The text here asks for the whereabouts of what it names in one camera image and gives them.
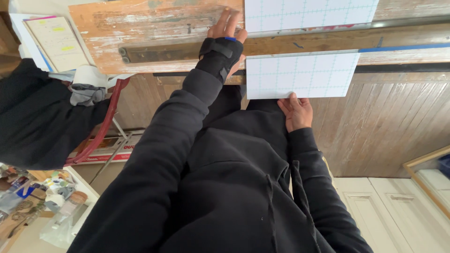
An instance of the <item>jar lid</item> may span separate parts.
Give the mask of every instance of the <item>jar lid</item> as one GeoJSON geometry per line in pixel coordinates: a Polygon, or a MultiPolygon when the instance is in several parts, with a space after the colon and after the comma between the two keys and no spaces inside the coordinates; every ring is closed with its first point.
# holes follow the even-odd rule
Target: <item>jar lid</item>
{"type": "Polygon", "coordinates": [[[76,203],[84,204],[87,200],[87,195],[84,192],[76,191],[70,196],[70,199],[76,203]]]}

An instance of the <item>hoodie sleeve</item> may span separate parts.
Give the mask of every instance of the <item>hoodie sleeve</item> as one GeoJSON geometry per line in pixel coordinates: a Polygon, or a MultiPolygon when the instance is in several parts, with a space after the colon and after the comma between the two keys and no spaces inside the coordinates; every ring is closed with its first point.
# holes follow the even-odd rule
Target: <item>hoodie sleeve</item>
{"type": "Polygon", "coordinates": [[[161,104],[68,253],[156,252],[194,138],[222,83],[193,69],[161,104]]]}
{"type": "Polygon", "coordinates": [[[332,185],[312,128],[290,132],[289,143],[291,159],[300,162],[299,172],[316,229],[337,253],[372,253],[332,185]]]}

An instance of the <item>black wrist brace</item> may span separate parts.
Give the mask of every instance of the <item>black wrist brace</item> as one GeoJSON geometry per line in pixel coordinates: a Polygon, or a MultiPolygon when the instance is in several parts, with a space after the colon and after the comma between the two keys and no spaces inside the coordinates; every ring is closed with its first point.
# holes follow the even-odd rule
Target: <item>black wrist brace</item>
{"type": "Polygon", "coordinates": [[[244,45],[235,38],[206,38],[200,49],[200,61],[195,68],[210,73],[224,84],[231,67],[239,61],[243,50],[244,45]]]}

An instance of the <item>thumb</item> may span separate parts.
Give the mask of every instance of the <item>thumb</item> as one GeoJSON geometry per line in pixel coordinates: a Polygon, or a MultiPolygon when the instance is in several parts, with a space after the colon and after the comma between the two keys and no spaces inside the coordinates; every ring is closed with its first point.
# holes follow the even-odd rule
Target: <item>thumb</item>
{"type": "Polygon", "coordinates": [[[302,106],[298,102],[297,94],[295,94],[295,92],[291,93],[291,95],[289,96],[289,102],[290,102],[292,108],[294,109],[294,111],[298,112],[301,110],[302,106]]]}

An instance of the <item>black hoodie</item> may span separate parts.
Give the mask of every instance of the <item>black hoodie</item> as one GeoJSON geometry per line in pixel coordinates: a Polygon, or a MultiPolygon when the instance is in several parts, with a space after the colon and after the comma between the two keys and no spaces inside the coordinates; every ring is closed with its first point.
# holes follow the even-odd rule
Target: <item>black hoodie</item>
{"type": "Polygon", "coordinates": [[[68,253],[372,252],[331,184],[311,128],[287,134],[281,110],[263,106],[203,128],[221,88],[209,73],[190,72],[68,253]]]}

